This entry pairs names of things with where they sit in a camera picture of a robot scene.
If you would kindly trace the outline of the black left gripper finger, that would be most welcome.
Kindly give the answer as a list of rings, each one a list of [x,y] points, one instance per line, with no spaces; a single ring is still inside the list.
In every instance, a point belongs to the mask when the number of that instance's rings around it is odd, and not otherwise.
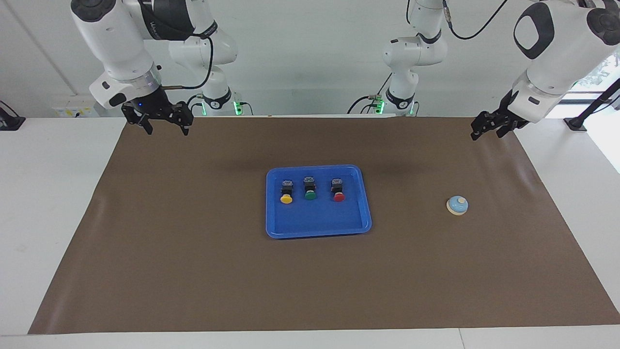
[[[496,112],[482,111],[471,122],[471,139],[477,141],[483,134],[502,125],[502,115]]]
[[[489,130],[494,130],[498,138],[503,138],[512,131],[512,124],[513,122],[510,119],[492,119]]]

